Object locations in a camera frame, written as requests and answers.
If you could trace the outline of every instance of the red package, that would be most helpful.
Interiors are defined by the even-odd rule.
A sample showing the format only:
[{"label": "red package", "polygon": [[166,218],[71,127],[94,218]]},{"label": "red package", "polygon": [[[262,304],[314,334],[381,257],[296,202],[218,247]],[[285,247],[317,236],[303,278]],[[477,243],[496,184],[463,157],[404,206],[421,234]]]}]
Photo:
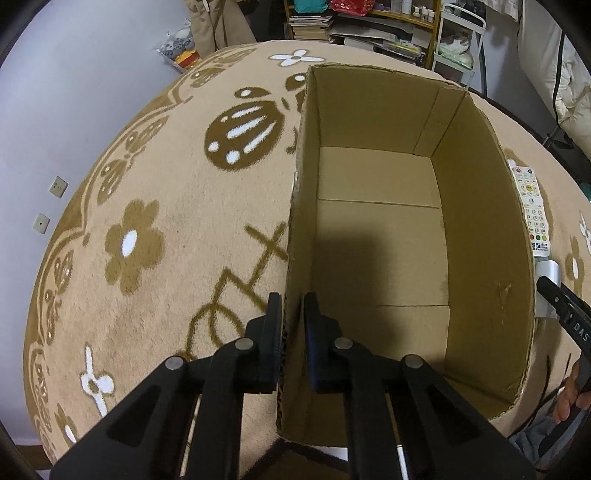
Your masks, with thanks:
[{"label": "red package", "polygon": [[374,8],[375,0],[330,0],[330,8],[344,14],[367,15]]}]

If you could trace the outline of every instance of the electrical outlet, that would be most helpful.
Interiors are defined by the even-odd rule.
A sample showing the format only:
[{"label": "electrical outlet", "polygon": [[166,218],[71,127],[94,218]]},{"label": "electrical outlet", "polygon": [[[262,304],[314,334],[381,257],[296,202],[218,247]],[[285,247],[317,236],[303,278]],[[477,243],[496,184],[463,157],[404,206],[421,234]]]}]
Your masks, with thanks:
[{"label": "electrical outlet", "polygon": [[49,187],[49,192],[60,199],[64,195],[66,188],[68,188],[68,183],[60,177],[56,177],[53,185]]},{"label": "electrical outlet", "polygon": [[37,215],[37,218],[35,218],[33,228],[39,233],[45,233],[47,231],[47,225],[49,225],[49,218],[40,213]]}]

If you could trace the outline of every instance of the human hand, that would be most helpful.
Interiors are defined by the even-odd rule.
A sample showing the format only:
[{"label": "human hand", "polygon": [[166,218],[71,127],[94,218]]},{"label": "human hand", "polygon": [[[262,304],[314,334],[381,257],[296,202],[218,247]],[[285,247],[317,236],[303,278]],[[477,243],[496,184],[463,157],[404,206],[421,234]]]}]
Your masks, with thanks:
[{"label": "human hand", "polygon": [[567,418],[569,418],[570,407],[573,404],[576,404],[578,408],[581,408],[582,410],[587,410],[589,407],[591,407],[591,392],[579,395],[579,390],[577,389],[577,385],[575,383],[578,375],[579,361],[577,360],[573,365],[573,371],[570,374],[570,377],[568,377],[566,381],[564,390],[558,397],[558,402],[552,415],[556,423],[560,423],[561,421],[565,421]]}]

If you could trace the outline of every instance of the beige carpet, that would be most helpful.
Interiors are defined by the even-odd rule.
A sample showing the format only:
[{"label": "beige carpet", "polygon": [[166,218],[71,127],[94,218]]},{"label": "beige carpet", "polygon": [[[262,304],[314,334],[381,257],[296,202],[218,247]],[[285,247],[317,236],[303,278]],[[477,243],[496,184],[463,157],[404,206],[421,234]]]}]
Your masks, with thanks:
[{"label": "beige carpet", "polygon": [[[304,75],[328,61],[439,78],[329,44],[222,50],[157,96],[91,168],[51,237],[24,346],[28,408],[53,462],[166,357],[211,355],[261,314],[269,292],[284,291]],[[335,88],[343,101],[355,94]],[[589,203],[533,138],[476,101],[507,154],[536,169],[564,280],[588,296]],[[532,358],[551,356],[552,388],[574,349],[542,330]],[[529,403],[499,423],[503,431],[539,398],[545,371],[532,365]],[[278,438],[276,412],[272,395],[246,399],[241,472]],[[288,457],[290,468],[302,463]]]}]

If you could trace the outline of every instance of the white remote control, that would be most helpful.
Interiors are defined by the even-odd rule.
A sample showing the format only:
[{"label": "white remote control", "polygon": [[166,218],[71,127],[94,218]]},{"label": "white remote control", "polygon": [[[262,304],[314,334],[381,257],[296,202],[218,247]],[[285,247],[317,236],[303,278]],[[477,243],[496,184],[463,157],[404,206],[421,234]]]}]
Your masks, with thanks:
[{"label": "white remote control", "polygon": [[511,167],[523,204],[525,223],[529,230],[534,257],[550,256],[550,234],[544,211],[544,201],[535,173],[528,167]]}]

